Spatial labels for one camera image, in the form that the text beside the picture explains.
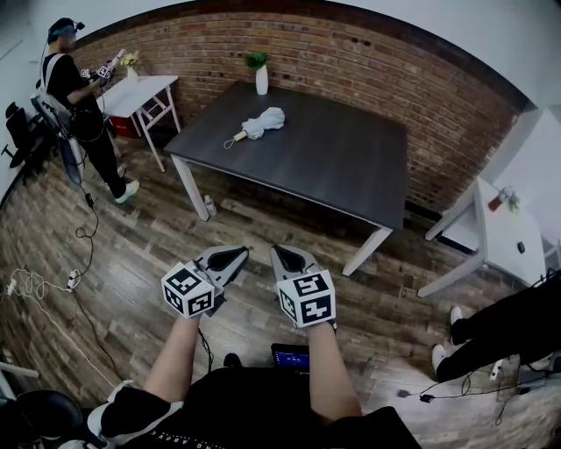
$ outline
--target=potted plant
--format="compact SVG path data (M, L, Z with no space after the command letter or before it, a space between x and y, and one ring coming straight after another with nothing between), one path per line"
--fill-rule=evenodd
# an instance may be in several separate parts
M138 73L134 69L138 62L138 51L134 53L127 53L121 60L121 65L126 66L126 77L130 82L138 81Z
M259 95L265 95L269 90L269 78L266 72L267 61L269 61L267 53L250 53L245 57L245 65L256 70L255 86Z

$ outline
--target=umbrella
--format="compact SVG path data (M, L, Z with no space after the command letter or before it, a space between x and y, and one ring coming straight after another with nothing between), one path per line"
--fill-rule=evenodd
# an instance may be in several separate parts
M243 131L236 134L234 139L224 142L224 148L228 149L234 142L247 137L249 139L259 139L265 130L278 130L284 126L284 112L281 108L268 108L258 118L249 118L242 124Z

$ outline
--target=black tabletop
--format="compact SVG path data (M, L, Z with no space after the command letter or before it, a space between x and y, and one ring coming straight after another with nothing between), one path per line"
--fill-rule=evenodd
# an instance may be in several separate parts
M279 130L224 149L248 118L284 110ZM391 229L403 226L407 135L393 120L319 96L236 82L167 146L195 164L263 183Z

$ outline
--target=forearm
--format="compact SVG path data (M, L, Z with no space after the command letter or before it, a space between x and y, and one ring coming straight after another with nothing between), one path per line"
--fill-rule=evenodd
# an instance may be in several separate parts
M101 85L101 80L98 78L88 86L82 89L75 90L74 92L70 93L67 96L68 101L73 106L76 106L81 100L86 98L87 96L92 95Z
M200 320L200 315L189 319L177 318L146 379L145 391L170 403L185 398L191 386Z
M339 352L333 327L327 322L310 326L308 336L312 410L326 422L362 416L359 398Z

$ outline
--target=vase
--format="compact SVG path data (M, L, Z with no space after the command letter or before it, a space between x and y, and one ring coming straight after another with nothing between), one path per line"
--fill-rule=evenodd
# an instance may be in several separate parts
M129 82L138 81L138 73L133 67L126 68L126 79L129 80Z
M259 95L266 95L269 90L269 76L266 72L266 66L259 68L255 74L255 87Z

